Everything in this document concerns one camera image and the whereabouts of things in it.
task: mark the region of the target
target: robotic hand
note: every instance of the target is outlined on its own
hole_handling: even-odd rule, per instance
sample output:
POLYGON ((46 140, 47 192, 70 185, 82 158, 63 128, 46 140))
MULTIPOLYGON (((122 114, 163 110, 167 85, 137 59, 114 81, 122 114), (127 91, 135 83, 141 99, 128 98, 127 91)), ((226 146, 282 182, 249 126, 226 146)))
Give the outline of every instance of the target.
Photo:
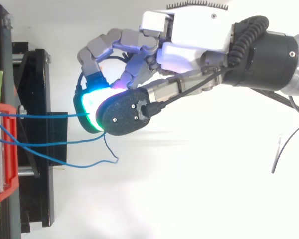
POLYGON ((263 16, 232 24, 227 6, 188 1, 145 12, 139 31, 110 30, 78 53, 87 87, 79 80, 74 105, 89 113, 79 117, 81 125, 90 133, 128 134, 175 100, 221 83, 292 106, 274 91, 299 96, 299 35, 267 32, 268 26, 263 16), (128 53, 127 64, 110 86, 98 63, 114 48, 128 53), (139 87, 156 72, 172 77, 139 87))

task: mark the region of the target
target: metal bolt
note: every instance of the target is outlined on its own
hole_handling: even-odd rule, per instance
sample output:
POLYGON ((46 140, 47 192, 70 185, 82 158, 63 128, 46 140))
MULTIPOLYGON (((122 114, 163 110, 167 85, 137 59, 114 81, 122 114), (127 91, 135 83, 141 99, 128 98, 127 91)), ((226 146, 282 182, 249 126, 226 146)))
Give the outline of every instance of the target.
POLYGON ((26 111, 26 109, 24 108, 23 105, 18 107, 18 113, 19 113, 19 115, 26 115, 27 114, 27 111, 26 111))
POLYGON ((289 56, 290 56, 290 57, 295 57, 295 56, 296 56, 296 54, 295 54, 295 52, 294 52, 294 51, 291 51, 291 52, 289 52, 289 56))
POLYGON ((51 64, 51 56, 50 56, 49 54, 46 54, 46 55, 45 55, 45 62, 46 62, 47 64, 51 64))
POLYGON ((8 30, 13 29, 12 22, 13 22, 13 17, 10 14, 5 15, 2 19, 2 25, 8 30))

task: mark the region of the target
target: white wall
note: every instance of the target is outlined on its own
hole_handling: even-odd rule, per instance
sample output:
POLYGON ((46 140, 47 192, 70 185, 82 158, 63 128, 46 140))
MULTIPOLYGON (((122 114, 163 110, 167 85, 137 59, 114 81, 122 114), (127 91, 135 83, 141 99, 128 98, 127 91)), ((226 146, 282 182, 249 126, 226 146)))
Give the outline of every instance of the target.
MULTIPOLYGON (((0 3, 14 15, 14 41, 52 56, 52 109, 73 113, 78 50, 113 27, 137 29, 145 10, 171 2, 0 3)), ((299 33, 299 0, 237 0, 229 10, 236 21, 262 14, 269 30, 299 33)), ((123 67, 103 65, 117 76, 123 67)), ((117 165, 55 169, 55 222, 44 229, 31 224, 23 238, 299 239, 299 133, 270 173, 279 134, 285 140, 298 126, 294 110, 249 89, 219 86, 182 99, 143 130, 108 137, 117 165)), ((69 140, 92 137, 69 119, 69 140)), ((68 162, 81 165, 112 159, 102 141, 69 146, 68 155, 68 162)))

